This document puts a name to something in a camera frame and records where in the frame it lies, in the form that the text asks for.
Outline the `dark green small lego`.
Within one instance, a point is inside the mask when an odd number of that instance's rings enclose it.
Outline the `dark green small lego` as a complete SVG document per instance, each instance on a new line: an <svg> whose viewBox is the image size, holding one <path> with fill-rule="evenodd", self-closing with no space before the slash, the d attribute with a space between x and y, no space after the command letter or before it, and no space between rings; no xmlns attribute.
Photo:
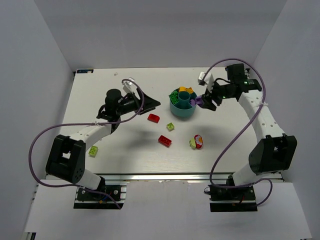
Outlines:
<svg viewBox="0 0 320 240"><path fill-rule="evenodd" d="M178 103L179 101L177 99L171 99L171 103L174 105L176 103Z"/></svg>

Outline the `green lego plate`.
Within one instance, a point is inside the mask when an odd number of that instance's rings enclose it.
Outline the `green lego plate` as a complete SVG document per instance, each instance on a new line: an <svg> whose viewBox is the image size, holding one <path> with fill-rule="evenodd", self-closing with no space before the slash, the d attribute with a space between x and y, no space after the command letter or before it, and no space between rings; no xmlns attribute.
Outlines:
<svg viewBox="0 0 320 240"><path fill-rule="evenodd" d="M176 90L174 90L174 91L169 95L170 101L171 101L171 99L177 99L177 100L178 100L178 95L179 95L179 93L178 93Z"/></svg>

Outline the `yellow rounded lego brick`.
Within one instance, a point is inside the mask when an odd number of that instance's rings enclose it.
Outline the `yellow rounded lego brick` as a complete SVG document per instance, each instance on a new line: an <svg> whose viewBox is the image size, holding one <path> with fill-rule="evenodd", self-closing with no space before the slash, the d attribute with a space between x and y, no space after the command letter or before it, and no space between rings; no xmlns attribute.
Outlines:
<svg viewBox="0 0 320 240"><path fill-rule="evenodd" d="M179 92L186 92L187 91L187 88L184 87L184 86L180 86L179 89L178 89Z"/></svg>

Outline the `orange lego brick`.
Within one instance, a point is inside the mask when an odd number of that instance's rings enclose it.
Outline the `orange lego brick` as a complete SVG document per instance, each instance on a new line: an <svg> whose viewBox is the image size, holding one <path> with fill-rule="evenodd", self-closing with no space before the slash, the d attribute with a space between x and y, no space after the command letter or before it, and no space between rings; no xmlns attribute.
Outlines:
<svg viewBox="0 0 320 240"><path fill-rule="evenodd" d="M186 91L187 91L189 94L192 94L192 93L194 92L194 90L193 90L191 87L186 88Z"/></svg>

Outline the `small purple lego brick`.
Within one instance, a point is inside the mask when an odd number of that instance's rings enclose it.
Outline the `small purple lego brick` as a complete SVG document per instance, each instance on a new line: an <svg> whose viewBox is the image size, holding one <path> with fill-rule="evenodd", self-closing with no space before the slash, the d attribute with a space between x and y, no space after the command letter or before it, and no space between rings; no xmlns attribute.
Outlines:
<svg viewBox="0 0 320 240"><path fill-rule="evenodd" d="M190 100L190 104L191 104L192 106L195 106L195 105L196 105L195 100L194 100L194 99L191 99L191 100Z"/></svg>

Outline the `purple paw lego piece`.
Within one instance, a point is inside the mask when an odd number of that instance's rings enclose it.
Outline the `purple paw lego piece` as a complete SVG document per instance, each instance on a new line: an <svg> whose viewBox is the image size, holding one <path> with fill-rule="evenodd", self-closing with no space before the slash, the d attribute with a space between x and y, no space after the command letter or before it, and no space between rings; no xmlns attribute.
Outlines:
<svg viewBox="0 0 320 240"><path fill-rule="evenodd" d="M202 106L202 105L204 104L204 101L203 101L201 95L200 95L200 96L197 96L197 97L195 98L195 103L196 103L198 106Z"/></svg>

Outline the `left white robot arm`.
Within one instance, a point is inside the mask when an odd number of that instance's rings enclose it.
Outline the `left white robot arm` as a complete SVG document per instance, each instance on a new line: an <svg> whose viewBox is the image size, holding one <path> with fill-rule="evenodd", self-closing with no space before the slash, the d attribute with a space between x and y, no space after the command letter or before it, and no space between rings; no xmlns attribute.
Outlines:
<svg viewBox="0 0 320 240"><path fill-rule="evenodd" d="M45 167L46 173L73 185L104 192L105 179L85 169L86 152L95 143L116 131L122 115L131 112L141 115L161 105L141 90L137 92L140 98L134 93L122 96L118 89L108 90L104 105L97 114L98 119L106 122L88 125L69 136L56 136Z"/></svg>

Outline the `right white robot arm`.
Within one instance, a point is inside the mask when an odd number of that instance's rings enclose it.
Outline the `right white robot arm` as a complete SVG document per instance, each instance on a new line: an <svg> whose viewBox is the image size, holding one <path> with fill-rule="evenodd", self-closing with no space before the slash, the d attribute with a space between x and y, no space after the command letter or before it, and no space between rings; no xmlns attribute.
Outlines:
<svg viewBox="0 0 320 240"><path fill-rule="evenodd" d="M257 144L248 156L248 163L230 177L227 188L249 187L263 177L288 170L297 147L297 139L288 135L274 119L267 103L266 87L262 78L249 77L244 64L232 64L225 68L227 83L220 85L209 72L201 72L198 84L205 86L199 97L202 109L215 111L225 99L236 99L244 109L249 122L236 135L242 135L248 127L253 127Z"/></svg>

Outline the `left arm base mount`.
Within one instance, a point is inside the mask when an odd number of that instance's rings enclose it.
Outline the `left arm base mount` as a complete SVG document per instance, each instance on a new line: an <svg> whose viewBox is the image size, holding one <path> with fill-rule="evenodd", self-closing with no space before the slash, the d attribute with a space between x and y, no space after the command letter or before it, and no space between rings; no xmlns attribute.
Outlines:
<svg viewBox="0 0 320 240"><path fill-rule="evenodd" d="M124 181L106 181L105 194L89 192L83 188L76 191L73 208L79 210L120 210L126 199L127 184Z"/></svg>

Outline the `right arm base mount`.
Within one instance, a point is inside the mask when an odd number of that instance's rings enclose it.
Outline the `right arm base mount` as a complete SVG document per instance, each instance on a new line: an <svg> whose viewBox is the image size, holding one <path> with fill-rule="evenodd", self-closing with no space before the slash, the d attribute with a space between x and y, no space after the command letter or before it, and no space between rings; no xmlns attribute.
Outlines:
<svg viewBox="0 0 320 240"><path fill-rule="evenodd" d="M256 195L252 186L225 189L208 185L203 192L209 196L209 206L212 213L258 211Z"/></svg>

